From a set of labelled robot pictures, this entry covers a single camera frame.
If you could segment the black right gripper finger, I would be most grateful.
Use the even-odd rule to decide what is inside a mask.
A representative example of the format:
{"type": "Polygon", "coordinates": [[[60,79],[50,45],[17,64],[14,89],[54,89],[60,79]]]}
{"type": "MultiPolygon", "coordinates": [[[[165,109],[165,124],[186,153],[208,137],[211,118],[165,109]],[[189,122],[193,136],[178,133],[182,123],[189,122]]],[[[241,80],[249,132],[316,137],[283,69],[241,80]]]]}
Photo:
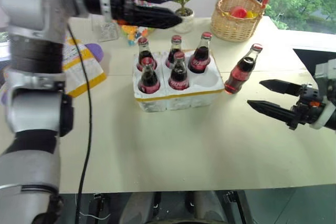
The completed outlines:
{"type": "Polygon", "coordinates": [[[265,88],[281,94],[300,95],[302,91],[301,85],[278,79],[263,80],[259,83],[265,88]]]}
{"type": "Polygon", "coordinates": [[[295,113],[291,110],[268,101],[248,100],[247,103],[257,112],[285,123],[289,123],[295,118],[295,113]]]}

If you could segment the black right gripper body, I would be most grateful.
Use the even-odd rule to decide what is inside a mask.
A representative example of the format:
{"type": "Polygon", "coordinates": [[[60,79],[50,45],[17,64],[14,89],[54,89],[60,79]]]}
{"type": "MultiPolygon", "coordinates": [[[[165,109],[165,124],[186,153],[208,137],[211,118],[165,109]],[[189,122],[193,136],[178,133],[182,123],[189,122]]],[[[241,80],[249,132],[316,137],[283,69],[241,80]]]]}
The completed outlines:
{"type": "Polygon", "coordinates": [[[295,130],[298,124],[314,123],[325,107],[323,97],[311,84],[293,84],[288,94],[299,98],[291,107],[291,111],[295,114],[294,118],[287,123],[291,130],[295,130]]]}

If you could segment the glass cola bottle red cap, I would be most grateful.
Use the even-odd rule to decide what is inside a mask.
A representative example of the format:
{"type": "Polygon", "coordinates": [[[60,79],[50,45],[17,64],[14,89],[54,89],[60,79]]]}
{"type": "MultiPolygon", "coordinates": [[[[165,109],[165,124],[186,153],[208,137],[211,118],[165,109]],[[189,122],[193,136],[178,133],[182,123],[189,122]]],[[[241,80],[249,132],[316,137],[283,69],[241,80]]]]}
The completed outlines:
{"type": "Polygon", "coordinates": [[[229,78],[225,81],[225,91],[229,94],[238,93],[243,84],[249,79],[255,68],[258,55],[262,52],[261,44],[253,44],[248,53],[246,53],[230,72],[229,78]]]}
{"type": "Polygon", "coordinates": [[[169,86],[175,90],[185,90],[189,87],[185,54],[178,51],[174,54],[174,64],[168,80],[169,86]]]}
{"type": "Polygon", "coordinates": [[[154,71],[154,59],[145,57],[141,60],[142,74],[138,83],[138,88],[146,94],[153,94],[160,88],[160,81],[154,71]]]}
{"type": "Polygon", "coordinates": [[[209,57],[209,43],[212,33],[205,31],[201,35],[198,47],[188,61],[188,68],[193,73],[204,73],[211,59],[209,57]]]}
{"type": "Polygon", "coordinates": [[[139,71],[142,71],[143,68],[142,59],[144,58],[152,58],[153,69],[156,69],[157,62],[150,51],[148,39],[146,37],[141,37],[138,40],[138,45],[139,45],[139,55],[138,55],[138,62],[136,64],[137,69],[139,71]]]}
{"type": "Polygon", "coordinates": [[[174,55],[176,52],[182,50],[182,37],[180,35],[173,35],[171,38],[171,48],[169,55],[165,61],[165,65],[168,68],[172,68],[174,64],[174,55]]]}

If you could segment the white foam crate yellow tape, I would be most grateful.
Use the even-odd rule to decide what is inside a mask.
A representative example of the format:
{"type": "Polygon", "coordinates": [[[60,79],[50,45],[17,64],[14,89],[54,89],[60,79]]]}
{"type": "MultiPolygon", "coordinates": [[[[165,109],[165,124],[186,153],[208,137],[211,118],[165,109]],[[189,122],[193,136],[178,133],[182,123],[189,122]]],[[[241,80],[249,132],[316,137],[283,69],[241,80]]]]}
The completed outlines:
{"type": "Polygon", "coordinates": [[[175,90],[170,87],[168,79],[171,69],[165,65],[168,51],[153,52],[157,61],[155,72],[160,82],[157,92],[146,94],[140,91],[138,84],[141,71],[137,69],[138,54],[133,56],[133,90],[134,98],[145,112],[163,112],[166,110],[180,110],[207,106],[213,103],[218,94],[224,90],[221,73],[217,67],[213,52],[209,52],[210,62],[205,72],[193,73],[187,70],[189,87],[184,90],[175,90]]]}

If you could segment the colourful small toys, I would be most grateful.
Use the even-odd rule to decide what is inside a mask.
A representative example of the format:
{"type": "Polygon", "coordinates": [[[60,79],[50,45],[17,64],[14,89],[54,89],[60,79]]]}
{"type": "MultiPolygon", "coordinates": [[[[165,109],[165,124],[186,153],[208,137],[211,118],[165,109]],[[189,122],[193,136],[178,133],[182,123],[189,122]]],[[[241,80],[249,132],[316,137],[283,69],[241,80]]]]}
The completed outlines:
{"type": "Polygon", "coordinates": [[[138,43],[138,40],[142,37],[148,37],[155,31],[155,28],[143,27],[143,26],[131,26],[126,22],[113,20],[118,25],[119,36],[126,39],[129,46],[134,46],[138,43]]]}

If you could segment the black flat panel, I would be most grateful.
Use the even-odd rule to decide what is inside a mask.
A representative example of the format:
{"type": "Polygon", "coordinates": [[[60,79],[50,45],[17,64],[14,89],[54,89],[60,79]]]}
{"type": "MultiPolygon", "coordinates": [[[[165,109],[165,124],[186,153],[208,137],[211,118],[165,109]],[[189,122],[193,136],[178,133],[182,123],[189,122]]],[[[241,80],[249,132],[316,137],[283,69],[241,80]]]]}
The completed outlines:
{"type": "Polygon", "coordinates": [[[312,76],[315,74],[316,65],[336,59],[336,52],[306,49],[294,49],[294,52],[312,76]]]}

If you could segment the purple soft object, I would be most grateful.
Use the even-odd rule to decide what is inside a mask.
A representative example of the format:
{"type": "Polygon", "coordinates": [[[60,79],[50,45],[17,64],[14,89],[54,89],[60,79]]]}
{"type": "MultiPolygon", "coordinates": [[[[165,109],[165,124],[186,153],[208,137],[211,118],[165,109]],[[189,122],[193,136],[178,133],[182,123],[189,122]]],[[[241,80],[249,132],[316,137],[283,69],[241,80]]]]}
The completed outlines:
{"type": "Polygon", "coordinates": [[[93,54],[97,62],[101,62],[104,57],[103,50],[99,44],[89,43],[85,44],[85,46],[89,49],[89,51],[93,54]]]}

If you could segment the red plastic toy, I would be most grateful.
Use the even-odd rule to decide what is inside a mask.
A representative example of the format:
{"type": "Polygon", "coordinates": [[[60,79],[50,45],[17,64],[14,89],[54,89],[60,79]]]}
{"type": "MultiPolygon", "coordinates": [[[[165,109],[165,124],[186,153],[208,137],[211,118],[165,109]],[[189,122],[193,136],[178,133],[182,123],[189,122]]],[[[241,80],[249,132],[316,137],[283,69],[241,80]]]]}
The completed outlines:
{"type": "Polygon", "coordinates": [[[236,18],[246,18],[247,16],[247,10],[241,6],[233,7],[229,13],[236,18]]]}

